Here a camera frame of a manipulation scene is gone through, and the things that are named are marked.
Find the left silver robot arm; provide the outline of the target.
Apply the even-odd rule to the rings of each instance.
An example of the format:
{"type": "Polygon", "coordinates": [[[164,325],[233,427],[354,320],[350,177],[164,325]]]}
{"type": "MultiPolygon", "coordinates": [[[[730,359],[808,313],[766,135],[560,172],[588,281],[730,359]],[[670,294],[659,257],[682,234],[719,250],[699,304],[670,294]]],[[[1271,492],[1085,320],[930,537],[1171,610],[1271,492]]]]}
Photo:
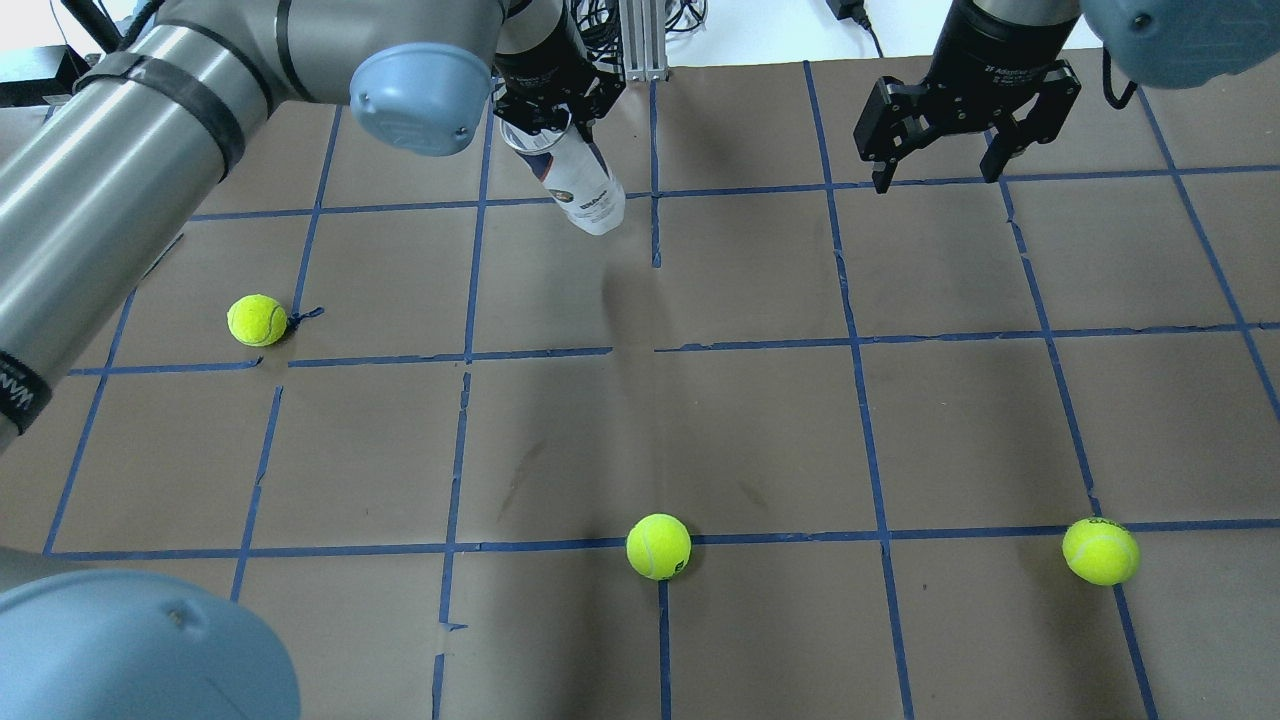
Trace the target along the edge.
{"type": "MultiPolygon", "coordinates": [[[[3,167],[3,443],[287,101],[374,138],[466,149],[489,102],[582,138],[623,79],[567,1],[151,1],[3,167]]],[[[5,719],[297,719],[293,662],[246,607],[154,571],[3,550],[5,719]]]]}

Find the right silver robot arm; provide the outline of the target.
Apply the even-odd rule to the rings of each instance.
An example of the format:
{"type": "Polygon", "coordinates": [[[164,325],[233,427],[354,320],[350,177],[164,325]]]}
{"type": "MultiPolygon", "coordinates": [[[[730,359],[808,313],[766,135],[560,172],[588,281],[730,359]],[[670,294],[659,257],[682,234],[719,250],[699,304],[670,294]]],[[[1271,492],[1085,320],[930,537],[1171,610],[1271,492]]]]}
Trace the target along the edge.
{"type": "Polygon", "coordinates": [[[1116,109],[1140,87],[1196,88],[1277,53],[1275,1],[954,1],[924,77],[879,77],[852,137],[878,193],[936,140],[991,133],[984,182],[1034,143],[1052,143],[1082,94],[1061,51],[1085,23],[1103,49],[1103,95],[1116,109]]]}

